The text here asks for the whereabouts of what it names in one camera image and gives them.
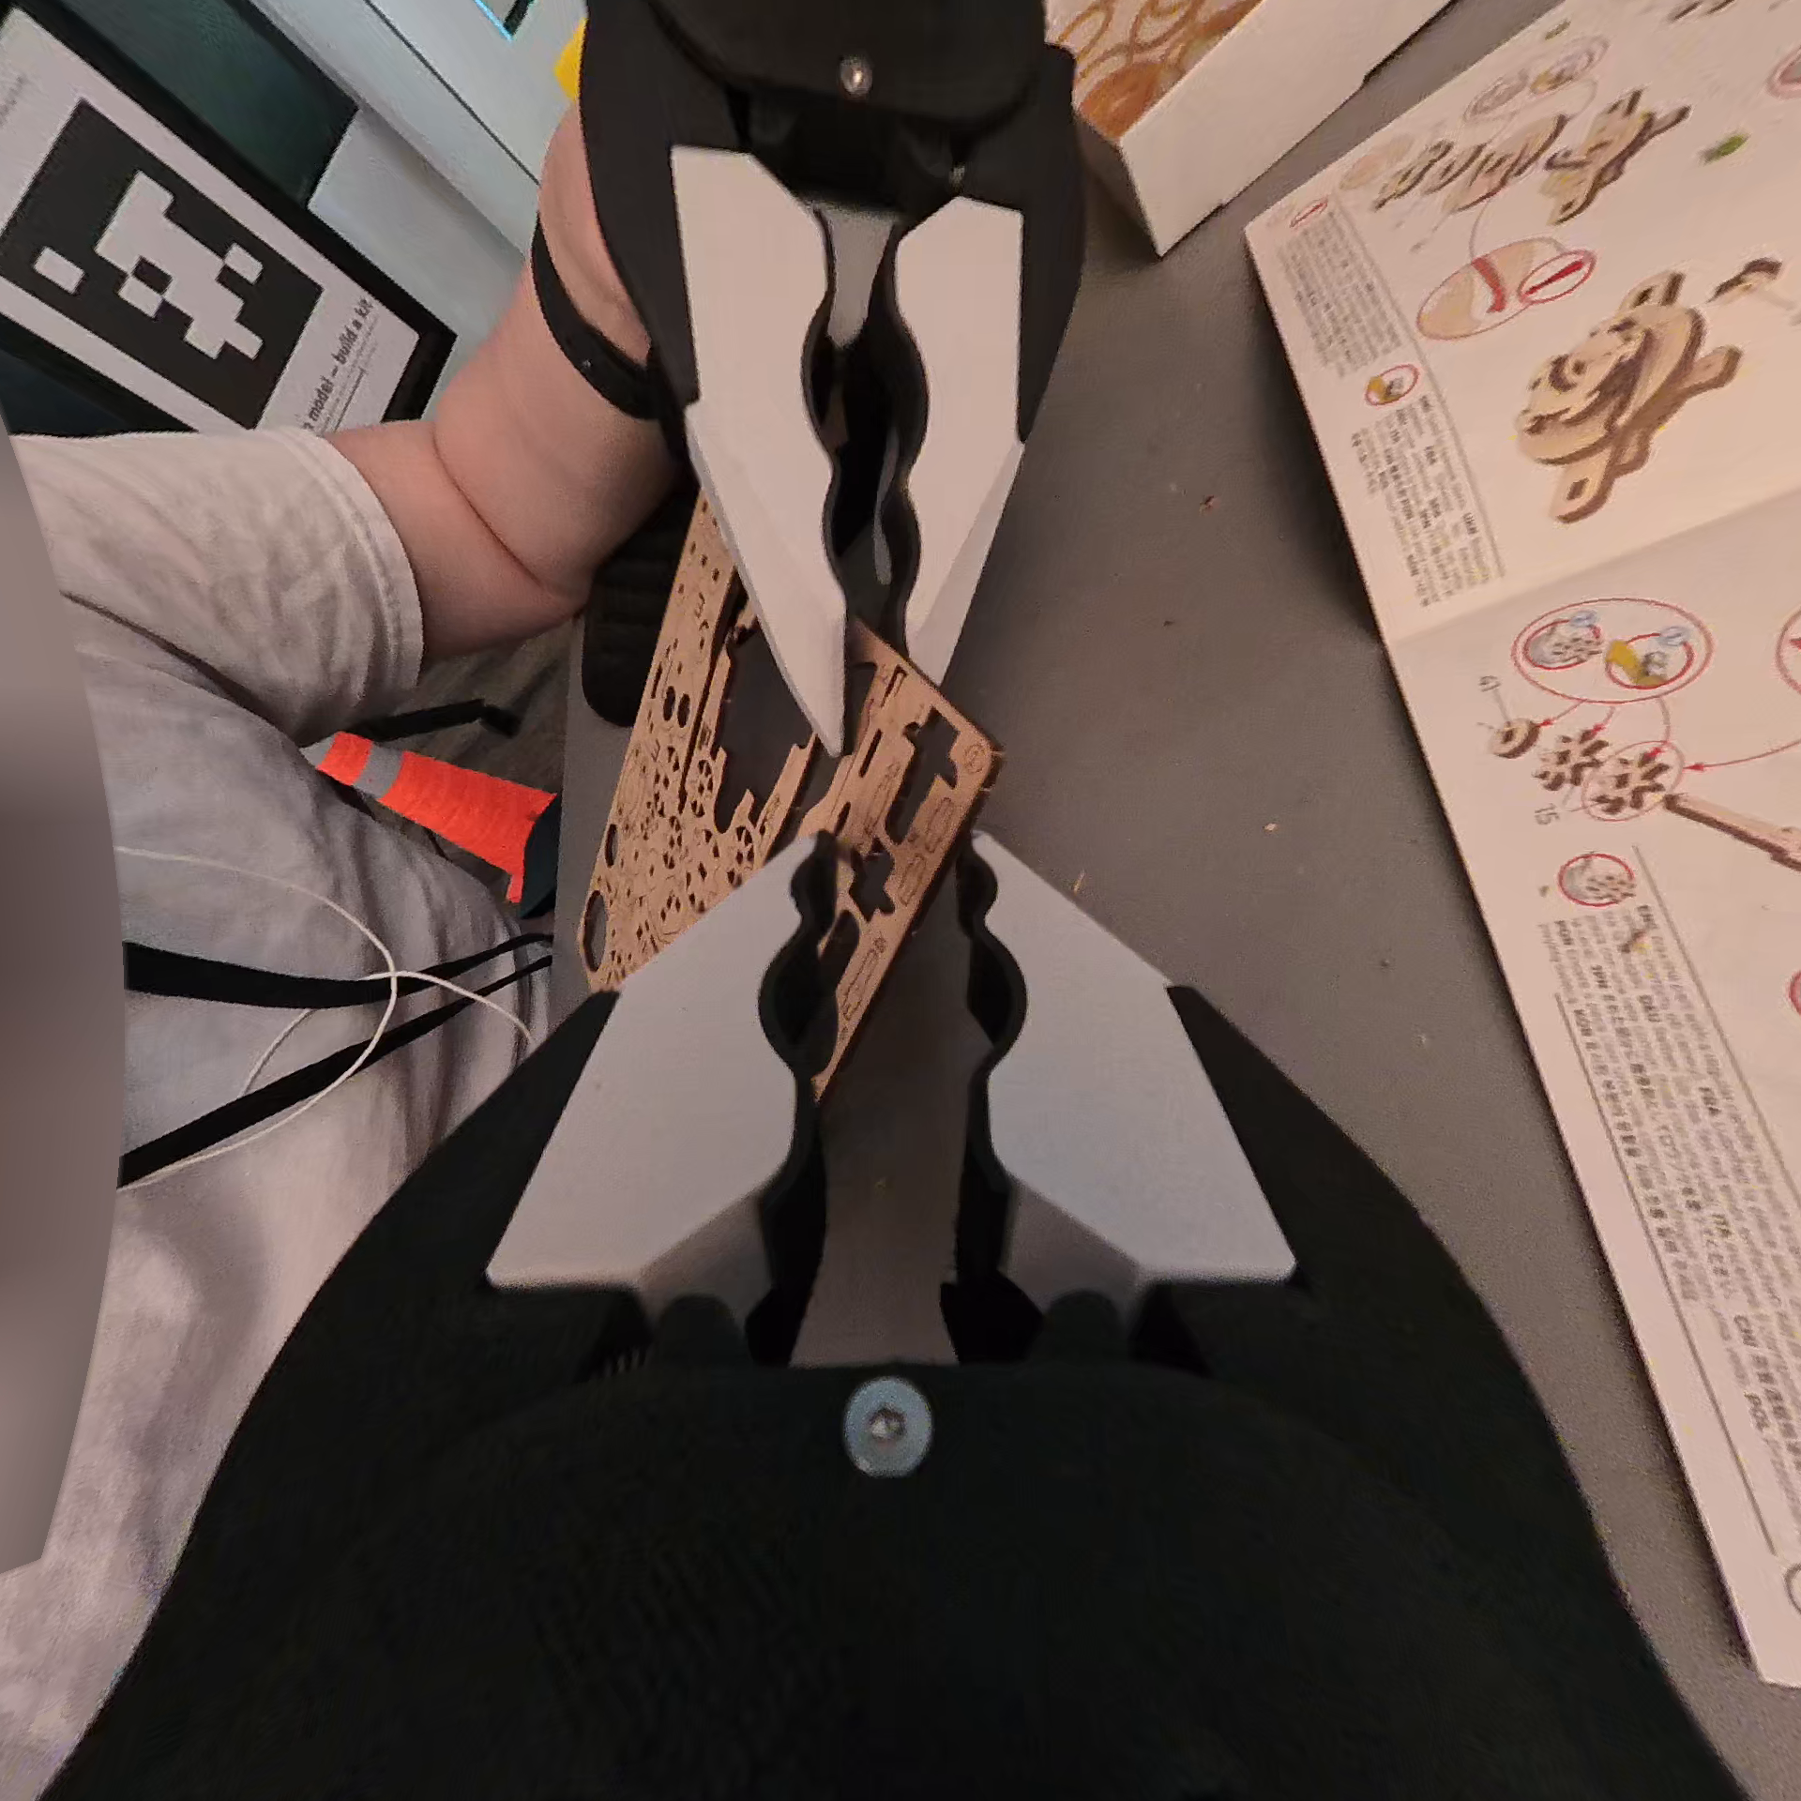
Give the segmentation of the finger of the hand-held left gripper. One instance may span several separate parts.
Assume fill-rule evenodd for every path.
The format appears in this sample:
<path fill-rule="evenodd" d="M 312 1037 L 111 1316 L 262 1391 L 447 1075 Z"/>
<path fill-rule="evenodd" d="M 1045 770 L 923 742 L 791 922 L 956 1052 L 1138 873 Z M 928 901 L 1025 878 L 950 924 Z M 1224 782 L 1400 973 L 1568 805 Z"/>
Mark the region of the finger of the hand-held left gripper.
<path fill-rule="evenodd" d="M 885 632 L 912 666 L 950 666 L 1023 463 L 1023 215 L 956 195 L 895 236 L 869 336 L 890 416 Z"/>
<path fill-rule="evenodd" d="M 745 149 L 672 147 L 671 191 L 697 381 L 693 466 L 791 694 L 841 753 L 849 612 L 812 366 L 820 339 L 849 344 L 865 319 L 883 212 L 793 193 Z"/>

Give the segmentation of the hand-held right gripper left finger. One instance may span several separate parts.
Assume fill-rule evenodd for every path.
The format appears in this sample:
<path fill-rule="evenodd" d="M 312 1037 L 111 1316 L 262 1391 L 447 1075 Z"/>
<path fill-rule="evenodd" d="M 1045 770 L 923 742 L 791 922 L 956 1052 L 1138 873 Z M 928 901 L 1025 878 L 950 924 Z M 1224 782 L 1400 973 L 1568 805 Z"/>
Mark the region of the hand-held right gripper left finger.
<path fill-rule="evenodd" d="M 824 1255 L 807 1031 L 836 841 L 799 835 L 634 970 L 486 1263 L 501 1293 L 707 1294 L 786 1364 Z"/>

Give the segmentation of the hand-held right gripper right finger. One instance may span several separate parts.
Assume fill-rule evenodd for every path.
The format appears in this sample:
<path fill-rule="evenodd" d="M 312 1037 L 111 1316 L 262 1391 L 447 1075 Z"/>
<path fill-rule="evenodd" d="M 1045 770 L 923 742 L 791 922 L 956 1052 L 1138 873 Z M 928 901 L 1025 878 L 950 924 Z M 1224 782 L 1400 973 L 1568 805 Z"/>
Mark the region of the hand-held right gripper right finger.
<path fill-rule="evenodd" d="M 1173 1286 L 1290 1280 L 1173 984 L 987 829 L 959 853 L 956 915 L 987 1042 L 941 1286 L 956 1360 L 1023 1358 L 1068 1294 L 1134 1325 Z"/>

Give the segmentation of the wooden parts sheet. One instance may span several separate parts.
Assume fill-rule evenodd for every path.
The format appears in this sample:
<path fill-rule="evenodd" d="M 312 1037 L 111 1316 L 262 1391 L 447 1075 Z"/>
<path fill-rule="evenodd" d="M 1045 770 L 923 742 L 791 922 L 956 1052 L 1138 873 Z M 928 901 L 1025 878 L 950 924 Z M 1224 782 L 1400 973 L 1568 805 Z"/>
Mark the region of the wooden parts sheet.
<path fill-rule="evenodd" d="M 780 725 L 752 770 L 756 698 L 791 709 L 752 599 L 704 499 L 682 526 L 664 617 L 575 927 L 591 991 L 616 991 L 796 835 L 830 835 L 836 901 L 820 927 L 830 1020 L 814 1022 L 814 1094 L 830 1089 L 1000 772 L 999 743 L 865 626 L 849 632 L 850 736 L 830 756 Z"/>

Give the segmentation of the person's left hand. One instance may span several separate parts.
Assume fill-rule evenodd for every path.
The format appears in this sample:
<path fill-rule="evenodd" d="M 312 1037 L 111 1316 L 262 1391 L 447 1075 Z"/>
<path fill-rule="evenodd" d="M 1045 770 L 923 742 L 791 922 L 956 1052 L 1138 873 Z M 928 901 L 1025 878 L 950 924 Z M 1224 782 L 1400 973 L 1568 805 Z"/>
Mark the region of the person's left hand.
<path fill-rule="evenodd" d="M 447 572 L 420 580 L 435 650 L 573 619 L 672 478 L 662 429 L 624 416 L 558 350 L 531 273 L 450 382 L 435 450 L 455 499 Z"/>

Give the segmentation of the orange tool with grey band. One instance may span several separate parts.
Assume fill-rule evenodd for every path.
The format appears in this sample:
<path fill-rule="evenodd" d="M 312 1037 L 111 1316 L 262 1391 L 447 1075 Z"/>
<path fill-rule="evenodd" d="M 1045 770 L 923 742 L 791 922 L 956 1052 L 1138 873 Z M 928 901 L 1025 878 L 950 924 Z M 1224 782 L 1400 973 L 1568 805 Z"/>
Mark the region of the orange tool with grey band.
<path fill-rule="evenodd" d="M 335 784 L 501 873 L 505 896 L 523 919 L 551 913 L 559 862 L 558 792 L 361 731 L 335 731 L 306 743 L 303 756 Z"/>

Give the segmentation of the person's light grey clothing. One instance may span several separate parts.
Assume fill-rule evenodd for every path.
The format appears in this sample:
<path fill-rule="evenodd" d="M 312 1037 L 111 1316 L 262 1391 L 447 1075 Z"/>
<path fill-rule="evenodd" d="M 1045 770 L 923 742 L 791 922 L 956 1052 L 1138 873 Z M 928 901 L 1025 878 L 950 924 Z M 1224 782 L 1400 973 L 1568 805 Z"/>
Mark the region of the person's light grey clothing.
<path fill-rule="evenodd" d="M 77 639 L 118 844 L 155 950 L 365 977 L 512 937 L 489 890 L 338 797 L 299 742 Z M 338 1094 L 117 1202 L 97 1346 L 52 1527 L 4 1577 L 4 1797 L 37 1797 L 167 1582 L 224 1445 L 306 1302 L 523 1042 L 485 1008 Z"/>

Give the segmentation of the white teal box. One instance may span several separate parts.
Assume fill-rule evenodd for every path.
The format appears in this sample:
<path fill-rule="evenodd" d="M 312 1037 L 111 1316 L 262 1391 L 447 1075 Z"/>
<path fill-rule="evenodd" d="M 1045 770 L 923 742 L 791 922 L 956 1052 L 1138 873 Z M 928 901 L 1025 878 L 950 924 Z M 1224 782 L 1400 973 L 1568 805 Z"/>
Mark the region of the white teal box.
<path fill-rule="evenodd" d="M 289 198 L 407 273 L 523 260 L 575 4 L 118 4 L 117 35 Z"/>

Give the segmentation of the printed instruction sheet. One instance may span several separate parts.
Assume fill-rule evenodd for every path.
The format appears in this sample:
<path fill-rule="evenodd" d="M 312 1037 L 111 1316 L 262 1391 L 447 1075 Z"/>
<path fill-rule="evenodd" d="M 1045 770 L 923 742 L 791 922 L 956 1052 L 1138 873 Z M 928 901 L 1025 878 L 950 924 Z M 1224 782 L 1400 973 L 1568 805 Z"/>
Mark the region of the printed instruction sheet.
<path fill-rule="evenodd" d="M 1561 4 L 1245 248 L 1745 1655 L 1799 1689 L 1799 4 Z"/>

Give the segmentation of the black white tag board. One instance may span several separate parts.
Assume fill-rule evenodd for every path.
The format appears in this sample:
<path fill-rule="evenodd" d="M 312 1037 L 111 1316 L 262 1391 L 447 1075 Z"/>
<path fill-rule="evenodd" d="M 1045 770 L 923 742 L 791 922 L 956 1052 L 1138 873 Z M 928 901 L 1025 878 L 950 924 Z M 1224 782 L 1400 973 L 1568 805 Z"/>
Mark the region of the black white tag board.
<path fill-rule="evenodd" d="M 308 206 L 353 117 L 254 4 L 4 4 L 4 427 L 422 416 L 452 327 Z"/>

